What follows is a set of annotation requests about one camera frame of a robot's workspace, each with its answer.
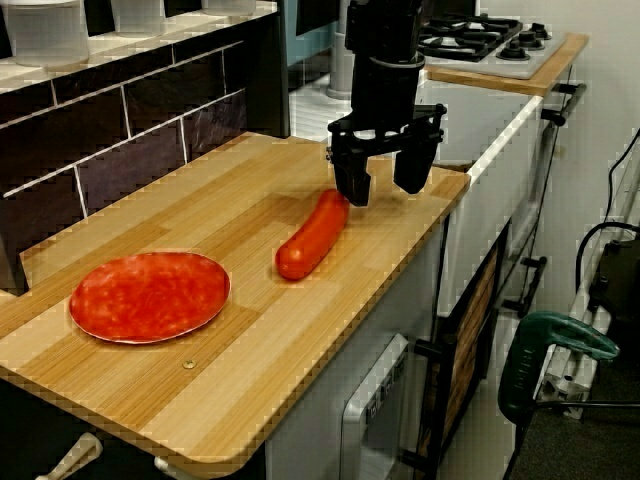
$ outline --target white cabinet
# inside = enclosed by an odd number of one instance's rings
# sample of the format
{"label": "white cabinet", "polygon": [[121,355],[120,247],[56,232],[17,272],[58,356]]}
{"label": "white cabinet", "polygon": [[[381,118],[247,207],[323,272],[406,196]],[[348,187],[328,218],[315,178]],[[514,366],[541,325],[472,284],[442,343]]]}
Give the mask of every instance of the white cabinet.
{"label": "white cabinet", "polygon": [[448,317],[529,191],[543,99],[428,80],[417,99],[448,109],[436,162],[473,164],[449,222],[438,300],[438,315]]}

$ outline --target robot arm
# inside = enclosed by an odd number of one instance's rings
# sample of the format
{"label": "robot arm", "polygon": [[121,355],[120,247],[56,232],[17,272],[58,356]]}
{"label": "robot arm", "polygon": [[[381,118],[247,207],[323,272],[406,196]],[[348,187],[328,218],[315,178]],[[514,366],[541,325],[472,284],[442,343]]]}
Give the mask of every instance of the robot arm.
{"label": "robot arm", "polygon": [[[421,0],[352,0],[346,47],[355,53],[352,113],[331,125],[328,159],[336,186],[356,206],[366,206],[372,155],[399,152],[394,183],[410,194],[425,185],[442,141],[442,105],[415,106],[424,56],[417,51]],[[373,139],[356,133],[373,130]]]}

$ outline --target gas stove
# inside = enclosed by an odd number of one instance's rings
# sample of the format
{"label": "gas stove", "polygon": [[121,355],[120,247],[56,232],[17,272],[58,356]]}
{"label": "gas stove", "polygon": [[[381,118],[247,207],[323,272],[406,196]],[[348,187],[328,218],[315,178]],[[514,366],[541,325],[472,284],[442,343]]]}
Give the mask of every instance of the gas stove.
{"label": "gas stove", "polygon": [[446,15],[422,27],[419,49],[428,65],[529,79],[564,41],[564,34],[551,35],[541,23]]}

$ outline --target stove burner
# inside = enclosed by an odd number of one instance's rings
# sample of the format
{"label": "stove burner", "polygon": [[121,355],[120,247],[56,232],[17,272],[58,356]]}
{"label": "stove burner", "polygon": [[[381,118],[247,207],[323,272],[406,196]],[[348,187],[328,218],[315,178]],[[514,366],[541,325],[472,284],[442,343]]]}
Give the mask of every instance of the stove burner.
{"label": "stove burner", "polygon": [[502,60],[509,60],[511,62],[525,62],[531,58],[524,51],[524,48],[520,46],[518,40],[511,40],[496,56]]}
{"label": "stove burner", "polygon": [[521,30],[517,20],[444,15],[422,28],[419,48],[428,57],[479,62]]}
{"label": "stove burner", "polygon": [[518,35],[518,41],[520,42],[520,46],[525,50],[544,49],[542,42],[536,38],[535,32],[520,32],[520,35]]}
{"label": "stove burner", "polygon": [[544,24],[542,23],[533,23],[531,25],[531,30],[529,32],[533,32],[536,34],[536,38],[540,40],[551,40],[551,35],[547,32]]}

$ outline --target black cable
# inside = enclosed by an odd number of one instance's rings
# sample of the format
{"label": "black cable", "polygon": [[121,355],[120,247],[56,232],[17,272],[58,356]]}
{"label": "black cable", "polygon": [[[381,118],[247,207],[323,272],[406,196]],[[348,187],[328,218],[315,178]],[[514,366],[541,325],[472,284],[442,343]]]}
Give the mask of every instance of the black cable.
{"label": "black cable", "polygon": [[634,409],[640,408],[640,403],[633,402],[543,402],[536,404],[535,408],[614,408],[614,409]]}
{"label": "black cable", "polygon": [[604,215],[605,222],[607,221],[607,218],[609,218],[609,212],[611,212],[611,205],[613,204],[613,172],[624,161],[627,155],[629,155],[629,152],[633,150],[633,147],[636,144],[638,137],[640,137],[640,128],[636,130],[636,134],[633,136],[633,140],[631,140],[631,143],[629,144],[625,152],[622,154],[622,157],[620,157],[620,160],[614,163],[611,169],[609,169],[609,195],[607,198],[607,212]]}
{"label": "black cable", "polygon": [[580,289],[580,282],[582,280],[582,255],[584,254],[584,249],[586,248],[589,239],[599,230],[609,227],[624,228],[635,233],[640,233],[640,227],[623,222],[602,222],[589,230],[582,239],[582,242],[580,242],[580,247],[578,248],[578,253],[576,255],[576,292]]}
{"label": "black cable", "polygon": [[[571,64],[571,66],[569,67],[569,74],[567,75],[568,81],[571,81],[572,72],[573,72],[573,64]],[[564,96],[562,97],[563,105],[566,105],[567,103],[567,95],[568,94],[565,93]],[[540,217],[542,216],[542,207],[544,206],[544,199],[547,194],[547,186],[549,185],[549,177],[551,176],[551,168],[553,167],[553,157],[556,153],[556,146],[558,144],[559,135],[560,135],[560,129],[556,128],[556,132],[553,137],[553,145],[551,147],[551,157],[549,158],[549,167],[547,168],[547,174],[545,175],[544,185],[542,187],[542,196],[540,197],[540,205],[538,206],[538,215],[536,216],[536,226],[534,227],[531,233],[531,236],[533,236],[533,240],[531,240],[531,247],[529,247],[529,258],[533,257],[533,249],[535,247],[536,240],[538,238],[538,227],[540,226]],[[520,258],[520,256],[522,255],[522,251],[525,249],[527,242],[525,242],[525,244],[522,246],[522,250],[520,250],[520,255],[518,255],[518,258]],[[518,299],[518,302],[520,303],[522,303],[522,300],[524,299],[524,291],[528,284],[529,284],[529,269],[527,269],[527,274],[525,275],[525,279],[522,284],[522,290],[520,291],[520,298]]]}

